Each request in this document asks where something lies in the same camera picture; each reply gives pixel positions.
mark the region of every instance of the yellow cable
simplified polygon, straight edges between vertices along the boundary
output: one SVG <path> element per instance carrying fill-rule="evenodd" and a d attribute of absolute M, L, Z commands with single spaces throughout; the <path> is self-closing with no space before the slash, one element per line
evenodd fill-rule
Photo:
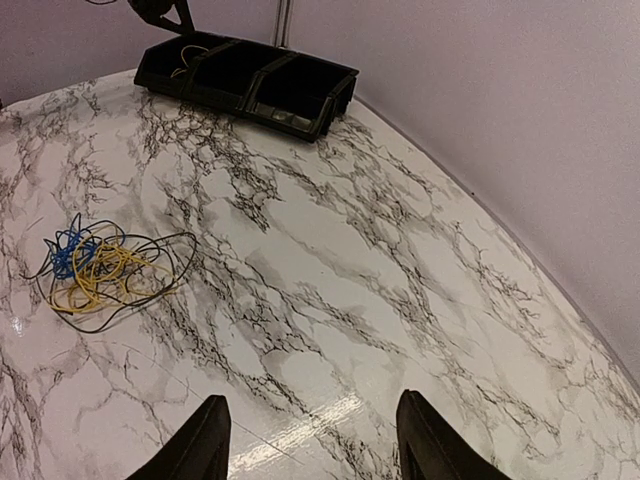
<path fill-rule="evenodd" d="M 171 74 L 170 78 L 175 78 L 178 75 L 180 75 L 181 73 L 185 73 L 188 69 L 189 69 L 189 64 L 187 63 L 187 60 L 184 58 L 184 52 L 188 49 L 188 48 L 198 48 L 200 50 L 203 50 L 205 52 L 208 52 L 209 49 L 205 48 L 205 47 L 201 47 L 200 45 L 187 45 L 185 47 L 182 48 L 182 50 L 180 51 L 180 58 L 182 59 L 182 63 L 184 63 L 185 68 L 176 68 L 173 73 Z"/>

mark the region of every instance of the black object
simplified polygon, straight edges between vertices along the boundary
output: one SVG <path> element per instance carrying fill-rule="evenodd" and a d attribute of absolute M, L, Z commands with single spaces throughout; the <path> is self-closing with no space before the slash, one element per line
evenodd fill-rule
<path fill-rule="evenodd" d="M 194 32 L 149 48 L 134 83 L 313 142 L 346 112 L 357 75 L 309 55 Z"/>
<path fill-rule="evenodd" d="M 509 480 L 478 455 L 418 392 L 396 412 L 403 480 Z"/>
<path fill-rule="evenodd" d="M 195 31 L 187 0 L 128 0 L 128 2 L 134 12 L 149 25 L 179 34 L 193 33 Z M 181 24 L 177 24 L 165 17 L 174 5 Z"/>
<path fill-rule="evenodd" d="M 128 480 L 224 480 L 230 437 L 227 400 L 212 395 Z"/>

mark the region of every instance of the marble floor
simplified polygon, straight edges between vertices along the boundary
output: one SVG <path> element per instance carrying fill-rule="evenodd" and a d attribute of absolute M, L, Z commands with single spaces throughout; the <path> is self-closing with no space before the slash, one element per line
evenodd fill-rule
<path fill-rule="evenodd" d="M 514 480 L 640 478 L 639 397 L 603 345 L 371 111 L 309 145 L 132 77 L 0 112 L 0 478 L 124 479 L 220 394 L 232 479 L 396 479 L 406 388 Z M 77 212 L 193 232 L 185 284 L 76 333 L 24 276 Z"/>

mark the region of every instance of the metal pole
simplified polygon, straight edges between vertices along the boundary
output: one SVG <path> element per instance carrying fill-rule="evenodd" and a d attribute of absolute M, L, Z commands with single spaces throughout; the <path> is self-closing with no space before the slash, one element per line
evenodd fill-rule
<path fill-rule="evenodd" d="M 278 0 L 276 24 L 273 34 L 273 46 L 289 48 L 289 33 L 291 30 L 291 16 L 293 14 L 293 0 Z"/>

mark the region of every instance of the wire bundle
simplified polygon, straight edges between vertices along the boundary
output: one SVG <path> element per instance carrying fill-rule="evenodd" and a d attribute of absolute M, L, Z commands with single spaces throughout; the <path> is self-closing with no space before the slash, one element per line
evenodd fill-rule
<path fill-rule="evenodd" d="M 181 237 L 191 244 L 186 263 L 172 245 Z M 81 333 L 99 333 L 123 309 L 139 308 L 173 293 L 191 265 L 197 245 L 189 232 L 151 239 L 126 234 L 110 220 L 83 228 L 80 214 L 69 229 L 56 232 L 55 241 L 45 239 L 45 243 L 49 253 L 31 278 L 36 279 L 40 293 L 58 316 Z M 45 293 L 41 279 L 49 277 L 51 284 Z M 98 328 L 77 325 L 87 319 L 83 314 L 108 308 L 115 310 Z M 71 322 L 73 315 L 81 316 L 81 321 Z"/>

